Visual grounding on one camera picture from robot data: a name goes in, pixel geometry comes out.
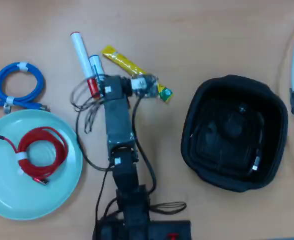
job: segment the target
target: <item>black fabric basket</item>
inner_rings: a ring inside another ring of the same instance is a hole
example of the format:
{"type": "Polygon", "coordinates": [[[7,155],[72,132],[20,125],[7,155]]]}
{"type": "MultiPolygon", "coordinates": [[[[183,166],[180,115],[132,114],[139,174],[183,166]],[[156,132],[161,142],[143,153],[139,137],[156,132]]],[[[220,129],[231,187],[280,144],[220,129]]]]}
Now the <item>black fabric basket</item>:
{"type": "Polygon", "coordinates": [[[181,154],[210,184],[234,192],[259,189],[276,175],[287,131],[286,106],[267,85],[237,75],[213,78],[191,101],[181,154]]]}

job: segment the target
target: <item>light blue plate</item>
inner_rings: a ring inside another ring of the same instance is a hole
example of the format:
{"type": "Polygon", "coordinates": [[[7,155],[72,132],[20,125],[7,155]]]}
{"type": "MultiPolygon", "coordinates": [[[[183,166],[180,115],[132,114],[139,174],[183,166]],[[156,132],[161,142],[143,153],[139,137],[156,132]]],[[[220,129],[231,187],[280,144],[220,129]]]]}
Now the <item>light blue plate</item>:
{"type": "MultiPolygon", "coordinates": [[[[83,155],[76,134],[63,120],[50,112],[20,110],[0,119],[0,135],[16,147],[21,138],[37,127],[53,127],[67,141],[69,153],[65,162],[48,178],[44,186],[20,170],[12,147],[0,140],[0,215],[13,220],[32,220],[60,207],[72,194],[83,167],[83,155]]],[[[29,160],[36,166],[46,166],[55,160],[55,147],[46,141],[33,143],[28,149],[29,160]]]]}

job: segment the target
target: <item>wooden table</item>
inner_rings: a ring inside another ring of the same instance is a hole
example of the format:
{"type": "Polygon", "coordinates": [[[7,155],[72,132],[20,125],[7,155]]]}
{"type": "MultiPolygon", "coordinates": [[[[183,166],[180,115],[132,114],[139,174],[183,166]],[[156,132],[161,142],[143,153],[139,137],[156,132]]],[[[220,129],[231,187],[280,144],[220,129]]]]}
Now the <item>wooden table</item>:
{"type": "MultiPolygon", "coordinates": [[[[294,236],[294,117],[274,181],[260,190],[226,191],[201,181],[184,163],[180,141],[188,106],[205,80],[227,74],[268,84],[289,107],[294,0],[0,0],[0,70],[27,61],[44,74],[40,102],[74,126],[69,95],[83,74],[70,33],[80,31],[89,54],[113,45],[174,91],[169,105],[146,100],[140,106],[138,134],[158,178],[153,202],[186,201],[171,217],[190,219],[195,240],[249,240],[294,236]]],[[[125,74],[103,59],[108,74],[125,74]]],[[[6,92],[23,96],[35,87],[32,76],[17,73],[6,92]]],[[[90,158],[107,164],[104,112],[93,133],[81,136],[90,158]]],[[[149,183],[143,163],[140,179],[149,183]]],[[[89,240],[103,173],[85,165],[70,199],[34,221],[0,217],[0,240],[89,240]]],[[[115,195],[107,178],[103,199],[115,195]]],[[[103,213],[102,205],[99,214],[103,213]]]]}

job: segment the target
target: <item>red cable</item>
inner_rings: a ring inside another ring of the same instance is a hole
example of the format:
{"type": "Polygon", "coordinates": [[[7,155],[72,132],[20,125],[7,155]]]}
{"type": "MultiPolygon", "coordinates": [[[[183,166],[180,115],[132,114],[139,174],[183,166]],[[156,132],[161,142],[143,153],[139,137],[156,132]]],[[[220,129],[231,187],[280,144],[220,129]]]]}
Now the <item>red cable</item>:
{"type": "Polygon", "coordinates": [[[21,169],[37,182],[42,181],[52,175],[65,161],[68,155],[68,145],[66,140],[58,131],[50,126],[37,127],[26,133],[20,140],[18,149],[16,149],[15,145],[8,138],[4,137],[3,139],[12,146],[15,153],[26,152],[27,148],[37,141],[48,141],[54,145],[56,149],[56,157],[55,161],[51,165],[35,166],[27,158],[18,161],[21,169]],[[49,131],[57,134],[62,142],[49,131]]]}

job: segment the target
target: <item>yellow snack wrapper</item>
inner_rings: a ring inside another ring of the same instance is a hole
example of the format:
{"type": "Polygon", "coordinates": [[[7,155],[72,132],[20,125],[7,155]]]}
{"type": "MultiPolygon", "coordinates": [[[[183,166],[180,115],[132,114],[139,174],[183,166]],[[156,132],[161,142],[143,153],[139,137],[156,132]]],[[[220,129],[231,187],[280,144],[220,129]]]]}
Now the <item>yellow snack wrapper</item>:
{"type": "MultiPolygon", "coordinates": [[[[102,51],[102,55],[104,55],[106,58],[120,66],[122,69],[124,69],[129,75],[136,76],[136,75],[143,75],[147,74],[144,70],[142,70],[139,66],[137,66],[135,63],[127,59],[124,55],[120,54],[115,48],[113,48],[111,45],[106,46],[102,51]]],[[[165,87],[164,85],[161,85],[157,83],[158,86],[158,95],[162,101],[165,103],[168,103],[170,99],[173,97],[173,91],[169,88],[165,87]]]]}

